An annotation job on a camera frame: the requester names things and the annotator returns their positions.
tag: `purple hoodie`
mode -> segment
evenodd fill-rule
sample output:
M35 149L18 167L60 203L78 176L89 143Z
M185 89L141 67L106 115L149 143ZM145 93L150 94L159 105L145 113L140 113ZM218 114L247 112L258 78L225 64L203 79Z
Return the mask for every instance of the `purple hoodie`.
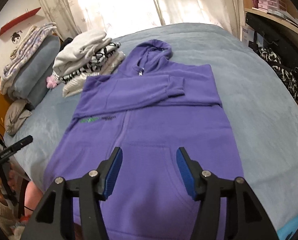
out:
M171 54L169 44L151 40L135 47L116 74L87 78L44 173L47 189L58 176L82 177L121 147L113 194L101 203L110 239L190 238L199 202L182 182L179 147L220 178L243 176L210 65L179 64ZM74 221L80 224L77 199ZM224 226L222 209L218 239Z

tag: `white wall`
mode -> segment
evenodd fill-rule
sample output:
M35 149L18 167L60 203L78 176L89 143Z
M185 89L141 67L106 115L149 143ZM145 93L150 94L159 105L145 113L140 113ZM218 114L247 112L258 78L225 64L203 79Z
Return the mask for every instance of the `white wall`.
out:
M24 14L26 9L31 11L38 7L40 7L38 0L9 0L0 12L0 28L12 19ZM45 18L43 10L40 9L35 16L15 25L0 36L0 76L4 66L10 62L10 53L16 47L11 41L12 34L21 30L22 39L32 25L41 26L46 22L48 20Z

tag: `blue gripper pad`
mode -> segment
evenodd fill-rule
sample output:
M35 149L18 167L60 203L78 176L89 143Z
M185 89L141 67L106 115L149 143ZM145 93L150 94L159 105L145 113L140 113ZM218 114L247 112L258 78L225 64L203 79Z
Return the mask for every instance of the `blue gripper pad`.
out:
M177 165L178 165L182 180L184 181L187 193L194 200L197 196L197 193L194 188L195 187L194 178L191 174L189 166L180 149L177 150L176 158L177 158Z
M114 185L116 184L116 179L118 178L121 164L122 164L122 150L119 149L119 151L116 154L116 157L112 162L110 170L108 171L107 177L105 179L105 188L103 192L103 196L105 197L105 199L107 199L113 192Z

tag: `cartoon girl face decal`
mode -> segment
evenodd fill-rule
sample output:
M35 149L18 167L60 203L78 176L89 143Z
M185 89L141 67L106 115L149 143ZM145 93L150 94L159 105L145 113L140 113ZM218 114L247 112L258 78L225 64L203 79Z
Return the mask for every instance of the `cartoon girl face decal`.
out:
M12 34L11 40L13 44L18 44L19 41L21 40L21 37L18 33L14 33Z

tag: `pillow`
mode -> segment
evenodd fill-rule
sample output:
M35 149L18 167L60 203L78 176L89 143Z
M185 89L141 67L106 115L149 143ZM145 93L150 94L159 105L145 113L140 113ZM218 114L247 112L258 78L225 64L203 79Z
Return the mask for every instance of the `pillow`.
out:
M48 69L43 73L40 77L36 85L32 88L31 92L27 96L27 100L29 101L28 109L33 110L36 108L37 105L42 101L44 96L47 94L49 89L47 88L47 81L46 78L52 75L53 72L53 62L50 64Z
M12 87L8 89L11 98L27 98L41 76L54 61L60 49L58 36L50 35L45 38L35 54L20 69Z
M31 112L24 109L28 102L25 99L14 101L8 108L4 119L4 128L9 135L14 135L24 121L31 116Z

